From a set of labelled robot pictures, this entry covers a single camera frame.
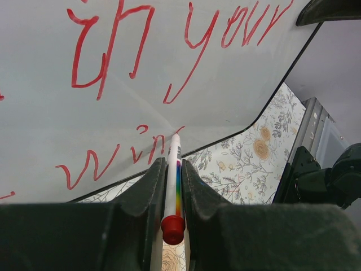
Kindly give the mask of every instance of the whiteboard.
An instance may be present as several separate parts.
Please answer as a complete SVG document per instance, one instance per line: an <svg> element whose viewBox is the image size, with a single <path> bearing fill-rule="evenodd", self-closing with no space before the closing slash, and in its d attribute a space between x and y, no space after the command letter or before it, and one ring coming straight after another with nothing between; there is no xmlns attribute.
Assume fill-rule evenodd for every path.
<svg viewBox="0 0 361 271"><path fill-rule="evenodd" d="M247 128L316 28L295 26L308 1L1 1L0 202L110 185L178 129L187 153Z"/></svg>

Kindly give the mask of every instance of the rainbow label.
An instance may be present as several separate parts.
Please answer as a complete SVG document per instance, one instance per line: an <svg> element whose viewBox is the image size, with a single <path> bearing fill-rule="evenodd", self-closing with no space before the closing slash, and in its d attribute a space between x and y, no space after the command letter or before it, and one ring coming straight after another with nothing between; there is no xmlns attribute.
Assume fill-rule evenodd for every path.
<svg viewBox="0 0 361 271"><path fill-rule="evenodd" d="M177 161L177 186L175 191L175 215L182 216L182 194L181 194L181 161Z"/></svg>

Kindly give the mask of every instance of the marker barrel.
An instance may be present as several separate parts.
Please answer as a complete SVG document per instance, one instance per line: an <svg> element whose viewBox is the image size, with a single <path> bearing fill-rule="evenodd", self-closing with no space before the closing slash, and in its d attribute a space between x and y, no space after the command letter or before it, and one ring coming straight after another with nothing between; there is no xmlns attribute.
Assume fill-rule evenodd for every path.
<svg viewBox="0 0 361 271"><path fill-rule="evenodd" d="M186 223L182 204L182 149L178 134L175 134L171 139L167 163L164 218L161 228L164 242L179 244L183 240Z"/></svg>

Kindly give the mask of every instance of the floral wallpaper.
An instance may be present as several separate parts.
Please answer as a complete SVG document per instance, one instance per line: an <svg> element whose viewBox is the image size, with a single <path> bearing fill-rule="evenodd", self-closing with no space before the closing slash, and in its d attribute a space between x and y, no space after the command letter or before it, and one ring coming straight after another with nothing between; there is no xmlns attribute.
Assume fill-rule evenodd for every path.
<svg viewBox="0 0 361 271"><path fill-rule="evenodd" d="M271 204L305 108L283 84L257 122L242 134L186 157L209 186L235 204ZM82 202L106 202L137 179ZM163 245L162 271L186 271L184 242Z"/></svg>

